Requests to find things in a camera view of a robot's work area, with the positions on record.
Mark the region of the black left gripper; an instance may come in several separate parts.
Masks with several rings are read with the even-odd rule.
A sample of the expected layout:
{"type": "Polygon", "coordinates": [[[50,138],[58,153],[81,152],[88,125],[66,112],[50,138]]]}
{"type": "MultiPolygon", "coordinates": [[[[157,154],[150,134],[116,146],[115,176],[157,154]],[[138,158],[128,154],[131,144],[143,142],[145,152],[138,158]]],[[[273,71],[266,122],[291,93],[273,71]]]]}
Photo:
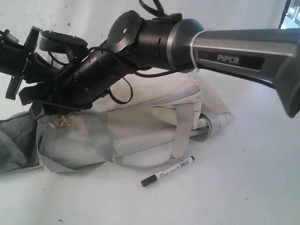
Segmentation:
{"type": "Polygon", "coordinates": [[[32,82],[48,86],[57,85],[61,69],[52,66],[35,52],[40,31],[41,29],[32,27],[24,45],[19,44],[19,40],[10,30],[0,32],[0,71],[11,76],[5,98],[16,97],[31,58],[32,82]]]}

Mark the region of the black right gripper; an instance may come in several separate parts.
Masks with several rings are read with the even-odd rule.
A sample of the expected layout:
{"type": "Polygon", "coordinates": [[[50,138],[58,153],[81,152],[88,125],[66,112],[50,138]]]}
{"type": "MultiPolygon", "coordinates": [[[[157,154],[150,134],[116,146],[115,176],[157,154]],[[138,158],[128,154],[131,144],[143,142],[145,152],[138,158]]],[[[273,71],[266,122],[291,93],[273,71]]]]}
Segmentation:
{"type": "Polygon", "coordinates": [[[40,82],[19,92],[24,105],[40,102],[71,109],[89,109],[110,87],[107,67],[79,67],[54,80],[40,82]]]}

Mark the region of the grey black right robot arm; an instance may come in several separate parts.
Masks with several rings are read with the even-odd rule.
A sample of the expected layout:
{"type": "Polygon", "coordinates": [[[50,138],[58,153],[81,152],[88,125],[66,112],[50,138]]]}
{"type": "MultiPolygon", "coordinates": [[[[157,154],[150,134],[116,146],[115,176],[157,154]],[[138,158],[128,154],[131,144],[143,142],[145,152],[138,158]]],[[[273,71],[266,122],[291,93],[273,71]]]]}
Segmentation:
{"type": "Polygon", "coordinates": [[[145,20],[128,11],[103,44],[89,48],[79,40],[80,53],[69,36],[43,37],[44,51],[71,56],[61,69],[45,63],[48,78],[19,93],[23,105],[39,104],[46,114],[90,109],[117,81],[151,68],[162,69],[160,76],[199,68],[261,83],[276,90],[290,118],[300,110],[299,29],[205,30],[181,14],[145,20]]]}

